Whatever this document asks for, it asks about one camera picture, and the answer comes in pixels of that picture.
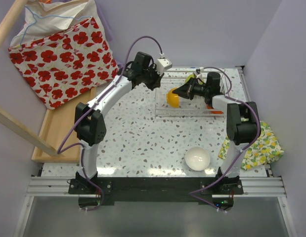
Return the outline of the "yellow orange plastic bowl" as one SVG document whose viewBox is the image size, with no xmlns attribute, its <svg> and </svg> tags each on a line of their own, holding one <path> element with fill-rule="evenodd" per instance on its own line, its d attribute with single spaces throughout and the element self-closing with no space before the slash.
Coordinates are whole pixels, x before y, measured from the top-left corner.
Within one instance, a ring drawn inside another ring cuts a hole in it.
<svg viewBox="0 0 306 237">
<path fill-rule="evenodd" d="M 179 108 L 179 96 L 174 93 L 177 88 L 172 88 L 166 95 L 167 103 L 173 108 Z"/>
</svg>

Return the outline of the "lime green bowl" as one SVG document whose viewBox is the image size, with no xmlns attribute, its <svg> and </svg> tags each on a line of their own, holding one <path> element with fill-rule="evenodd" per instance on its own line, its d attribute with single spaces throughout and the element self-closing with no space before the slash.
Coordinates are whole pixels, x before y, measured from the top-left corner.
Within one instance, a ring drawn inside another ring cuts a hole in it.
<svg viewBox="0 0 306 237">
<path fill-rule="evenodd" d="M 186 79 L 184 83 L 188 83 L 190 81 L 190 79 L 195 79 L 196 76 L 194 74 L 190 74 Z"/>
</svg>

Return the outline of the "white wire dish rack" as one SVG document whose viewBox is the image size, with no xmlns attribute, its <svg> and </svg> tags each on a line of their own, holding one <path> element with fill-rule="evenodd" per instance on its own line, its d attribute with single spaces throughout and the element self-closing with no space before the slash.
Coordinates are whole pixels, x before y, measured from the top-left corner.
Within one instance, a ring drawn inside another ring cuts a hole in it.
<svg viewBox="0 0 306 237">
<path fill-rule="evenodd" d="M 195 95 L 192 100 L 179 97 L 179 108 L 173 108 L 167 103 L 166 95 L 172 88 L 184 85 L 185 79 L 195 72 L 197 68 L 175 68 L 168 71 L 161 81 L 161 87 L 155 92 L 155 116 L 164 119 L 224 119 L 225 114 L 215 115 L 209 113 L 204 98 Z M 203 80 L 199 84 L 204 84 L 209 72 L 217 72 L 215 69 L 203 71 Z"/>
</svg>

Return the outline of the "red orange plastic bowl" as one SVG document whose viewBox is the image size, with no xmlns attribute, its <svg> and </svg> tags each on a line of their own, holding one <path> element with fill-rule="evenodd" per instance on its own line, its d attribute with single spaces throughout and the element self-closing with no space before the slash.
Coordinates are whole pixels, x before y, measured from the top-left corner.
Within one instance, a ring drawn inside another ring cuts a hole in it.
<svg viewBox="0 0 306 237">
<path fill-rule="evenodd" d="M 216 110 L 208 104 L 206 106 L 207 106 L 207 109 L 208 109 L 209 113 L 211 113 L 211 114 L 215 114 L 215 115 L 223 115 L 224 114 L 224 112 Z"/>
</svg>

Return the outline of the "white plastic bowl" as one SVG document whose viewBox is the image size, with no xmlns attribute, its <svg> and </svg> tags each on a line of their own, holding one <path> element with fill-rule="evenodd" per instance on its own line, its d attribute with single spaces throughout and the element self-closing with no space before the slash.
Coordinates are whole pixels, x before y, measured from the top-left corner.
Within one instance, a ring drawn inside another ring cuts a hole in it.
<svg viewBox="0 0 306 237">
<path fill-rule="evenodd" d="M 205 170 L 210 165 L 211 157 L 207 150 L 193 147 L 185 154 L 185 163 L 194 171 Z"/>
</svg>

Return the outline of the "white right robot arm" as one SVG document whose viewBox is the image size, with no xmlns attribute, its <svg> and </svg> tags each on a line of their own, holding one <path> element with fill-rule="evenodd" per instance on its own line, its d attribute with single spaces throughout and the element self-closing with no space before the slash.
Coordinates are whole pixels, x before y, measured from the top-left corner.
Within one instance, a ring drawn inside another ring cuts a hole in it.
<svg viewBox="0 0 306 237">
<path fill-rule="evenodd" d="M 232 184 L 239 181 L 241 163 L 245 151 L 261 135 L 259 113 L 255 102 L 243 102 L 231 98 L 227 93 L 221 92 L 221 76 L 217 72 L 209 72 L 206 81 L 192 74 L 180 87 L 169 91 L 167 102 L 177 107 L 179 98 L 193 100 L 195 96 L 204 98 L 207 106 L 226 116 L 226 133 L 229 139 L 226 158 L 218 170 L 216 180 L 207 186 L 192 191 L 190 195 L 215 188 L 220 194 L 226 194 L 232 189 Z"/>
</svg>

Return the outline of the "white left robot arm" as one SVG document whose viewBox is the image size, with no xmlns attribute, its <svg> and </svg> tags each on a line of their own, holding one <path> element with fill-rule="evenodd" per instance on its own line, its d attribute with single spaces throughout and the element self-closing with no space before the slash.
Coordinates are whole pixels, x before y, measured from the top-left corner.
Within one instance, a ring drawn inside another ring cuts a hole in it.
<svg viewBox="0 0 306 237">
<path fill-rule="evenodd" d="M 86 194 L 97 188 L 96 158 L 98 145 L 106 135 L 105 117 L 110 109 L 126 94 L 141 83 L 154 90 L 160 87 L 164 72 L 172 67 L 166 58 L 155 62 L 149 54 L 138 52 L 133 61 L 120 69 L 109 85 L 88 103 L 79 103 L 75 111 L 75 132 L 81 146 L 80 170 L 83 177 L 80 189 Z"/>
</svg>

